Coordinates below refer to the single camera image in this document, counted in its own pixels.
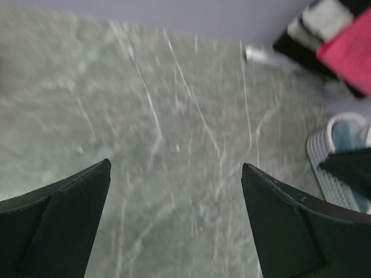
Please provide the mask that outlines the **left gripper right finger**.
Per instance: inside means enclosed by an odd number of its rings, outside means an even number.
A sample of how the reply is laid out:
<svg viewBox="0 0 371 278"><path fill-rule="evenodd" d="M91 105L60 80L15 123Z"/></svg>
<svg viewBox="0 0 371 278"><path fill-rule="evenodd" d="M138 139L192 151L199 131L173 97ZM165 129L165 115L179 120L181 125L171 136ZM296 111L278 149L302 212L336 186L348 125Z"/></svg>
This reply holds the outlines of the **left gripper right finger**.
<svg viewBox="0 0 371 278"><path fill-rule="evenodd" d="M242 167L263 277L370 277L370 215L333 205Z"/></svg>

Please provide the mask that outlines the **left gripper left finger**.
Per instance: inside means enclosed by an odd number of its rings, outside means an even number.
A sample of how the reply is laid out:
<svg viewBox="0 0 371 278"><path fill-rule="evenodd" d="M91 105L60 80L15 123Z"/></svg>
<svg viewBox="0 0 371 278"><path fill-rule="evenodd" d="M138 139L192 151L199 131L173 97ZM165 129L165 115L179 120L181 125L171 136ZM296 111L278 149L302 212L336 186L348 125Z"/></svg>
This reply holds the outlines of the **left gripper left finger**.
<svg viewBox="0 0 371 278"><path fill-rule="evenodd" d="M1 201L1 277L84 277L111 181L104 159Z"/></svg>

